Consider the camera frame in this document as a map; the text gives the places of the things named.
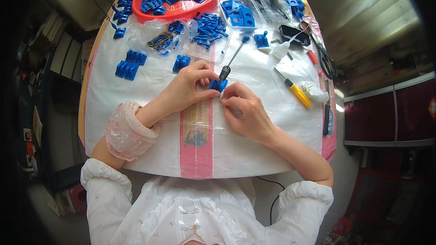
dark red cabinet door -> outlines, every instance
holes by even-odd
[[[395,90],[398,113],[397,141],[435,137],[436,79]]]
[[[394,92],[344,103],[346,141],[395,141]]]

forearm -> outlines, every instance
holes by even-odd
[[[158,100],[150,101],[146,106],[139,109],[139,111],[135,115],[136,118],[145,127],[152,128],[156,122],[169,114],[169,112],[163,110],[159,104],[160,102]],[[119,170],[125,162],[125,160],[117,158],[109,152],[105,136],[100,139],[97,145],[95,145],[95,148],[92,151],[91,158],[100,160],[101,162],[116,170]]]
[[[304,180],[333,187],[333,171],[330,164],[319,153],[282,129],[276,128],[265,145],[289,161]]]

yellow screwdriver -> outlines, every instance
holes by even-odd
[[[285,76],[283,76],[277,68],[273,67],[274,70],[285,80],[285,84],[289,87],[289,89],[294,92],[294,94],[297,96],[297,98],[306,106],[307,108],[310,108],[312,106],[312,102],[307,98],[307,96],[300,90],[298,87],[291,82],[289,79],[286,79]]]

screwdriver handle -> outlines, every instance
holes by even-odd
[[[312,102],[307,98],[307,96],[300,90],[298,87],[293,84],[289,89],[294,92],[294,94],[297,96],[297,98],[306,106],[307,108],[310,108],[312,106]]]
[[[323,135],[328,135],[328,123],[330,122],[330,105],[326,104],[324,109]]]

woman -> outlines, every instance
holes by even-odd
[[[131,183],[118,172],[156,142],[158,121],[188,106],[220,96],[197,91],[195,84],[218,79],[199,61],[183,68],[162,93],[144,107],[120,104],[108,121],[106,136],[82,168],[87,190],[92,244],[240,245],[314,244],[319,226],[333,202],[333,172],[316,151],[276,127],[260,99],[234,83],[221,103],[232,128],[281,154],[306,181],[280,194],[279,217],[264,227],[255,218],[250,178],[188,180],[156,176],[146,182],[132,205]],[[231,108],[242,111],[237,118]]]

